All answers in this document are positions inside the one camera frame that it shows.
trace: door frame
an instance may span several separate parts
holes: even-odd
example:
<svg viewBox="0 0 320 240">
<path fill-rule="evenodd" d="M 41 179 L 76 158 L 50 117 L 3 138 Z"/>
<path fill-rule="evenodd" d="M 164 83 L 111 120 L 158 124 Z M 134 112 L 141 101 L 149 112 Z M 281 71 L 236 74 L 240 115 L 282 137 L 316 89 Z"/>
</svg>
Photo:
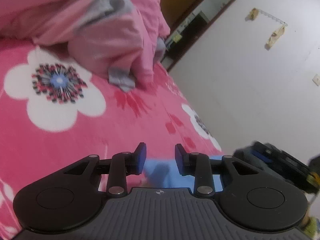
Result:
<svg viewBox="0 0 320 240">
<path fill-rule="evenodd" d="M 174 22 L 171 28 L 170 35 L 175 31 L 175 29 L 192 13 L 192 11 L 202 2 L 203 0 L 195 0 L 192 5 Z M 235 0 L 230 0 L 216 15 L 213 17 L 211 21 L 207 24 L 207 26 L 200 32 L 199 38 L 204 34 L 204 32 L 220 17 L 221 14 L 225 12 L 225 10 L 234 3 Z M 174 65 L 183 57 L 183 55 L 191 48 L 191 46 L 196 42 L 196 40 L 191 41 L 190 43 L 186 44 L 185 49 L 183 50 L 182 56 L 175 59 L 170 66 L 168 67 L 167 71 L 169 72 Z"/>
</svg>

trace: black robotic gripper in background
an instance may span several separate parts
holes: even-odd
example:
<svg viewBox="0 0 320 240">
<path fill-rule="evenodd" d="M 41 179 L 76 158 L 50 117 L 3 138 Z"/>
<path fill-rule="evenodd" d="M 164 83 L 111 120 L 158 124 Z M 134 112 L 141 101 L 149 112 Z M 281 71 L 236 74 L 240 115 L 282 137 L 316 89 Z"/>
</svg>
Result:
<svg viewBox="0 0 320 240">
<path fill-rule="evenodd" d="M 188 188 L 133 188 L 126 176 L 142 173 L 147 149 L 100 160 L 89 155 L 20 190 L 14 212 L 23 227 L 16 240 L 304 240 L 297 226 L 308 202 L 295 186 L 231 155 L 211 160 L 175 147 Z M 105 192 L 98 191 L 109 174 Z M 223 191 L 215 192 L 212 174 Z"/>
</svg>

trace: silver screw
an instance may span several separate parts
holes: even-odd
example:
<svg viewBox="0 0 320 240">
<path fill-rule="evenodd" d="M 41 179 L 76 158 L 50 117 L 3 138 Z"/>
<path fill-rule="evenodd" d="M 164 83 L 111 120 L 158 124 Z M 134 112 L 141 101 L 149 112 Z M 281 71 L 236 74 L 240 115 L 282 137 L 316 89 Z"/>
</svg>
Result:
<svg viewBox="0 0 320 240">
<path fill-rule="evenodd" d="M 197 188 L 197 191 L 201 194 L 209 194 L 213 191 L 213 189 L 209 186 L 200 186 Z"/>
<path fill-rule="evenodd" d="M 108 191 L 110 194 L 120 195 L 124 192 L 124 188 L 119 186 L 114 186 L 114 187 L 111 187 Z"/>
</svg>

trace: blue flower center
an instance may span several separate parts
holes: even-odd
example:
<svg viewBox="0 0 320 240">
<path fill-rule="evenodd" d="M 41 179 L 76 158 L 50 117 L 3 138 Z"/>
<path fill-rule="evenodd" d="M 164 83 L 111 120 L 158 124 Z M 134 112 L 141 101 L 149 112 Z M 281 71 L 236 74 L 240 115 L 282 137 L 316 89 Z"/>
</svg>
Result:
<svg viewBox="0 0 320 240">
<path fill-rule="evenodd" d="M 53 74 L 50 83 L 55 88 L 66 88 L 68 85 L 69 79 L 64 74 Z"/>
</svg>

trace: pink fabric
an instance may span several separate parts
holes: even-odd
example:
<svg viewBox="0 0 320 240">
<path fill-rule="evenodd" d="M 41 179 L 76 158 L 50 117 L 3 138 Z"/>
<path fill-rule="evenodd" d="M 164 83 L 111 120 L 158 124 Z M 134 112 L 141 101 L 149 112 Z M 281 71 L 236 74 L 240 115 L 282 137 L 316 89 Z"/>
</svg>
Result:
<svg viewBox="0 0 320 240">
<path fill-rule="evenodd" d="M 20 230 L 12 209 L 14 195 L 27 184 L 87 155 L 111 158 L 118 152 L 133 151 L 140 142 L 147 144 L 147 158 L 174 159 L 177 143 L 189 152 L 221 155 L 212 137 L 204 138 L 199 133 L 199 127 L 195 127 L 190 113 L 185 111 L 188 102 L 160 64 L 155 65 L 154 83 L 145 91 L 125 94 L 93 75 L 83 88 L 84 98 L 74 105 L 69 105 L 70 102 L 61 105 L 47 99 L 48 94 L 36 95 L 31 74 L 19 75 L 18 70 L 26 67 L 35 73 L 38 65 L 31 57 L 34 50 L 35 46 L 27 41 L 0 40 L 0 237 L 3 239 L 12 238 Z M 35 55 L 41 64 L 45 63 L 41 62 L 45 61 L 42 51 Z M 78 72 L 80 78 L 89 74 L 81 68 Z M 31 94 L 21 99 L 27 90 Z M 93 98 L 95 93 L 101 97 Z M 96 115 L 90 109 L 100 107 L 98 100 L 106 106 Z M 56 128 L 55 123 L 69 121 L 66 119 L 71 116 L 69 106 L 79 106 L 76 119 L 69 127 L 50 131 Z M 54 114 L 62 112 L 53 117 L 46 107 L 54 107 Z M 46 117 L 44 120 L 38 120 L 41 114 Z M 145 177 L 129 176 L 127 181 L 129 187 L 139 186 Z M 101 185 L 105 187 L 106 177 Z"/>
<path fill-rule="evenodd" d="M 70 55 L 101 77 L 112 66 L 132 70 L 143 85 L 152 82 L 157 38 L 170 33 L 160 0 L 131 0 L 130 13 L 78 31 L 92 1 L 0 0 L 0 35 L 40 45 L 69 42 Z"/>
</svg>

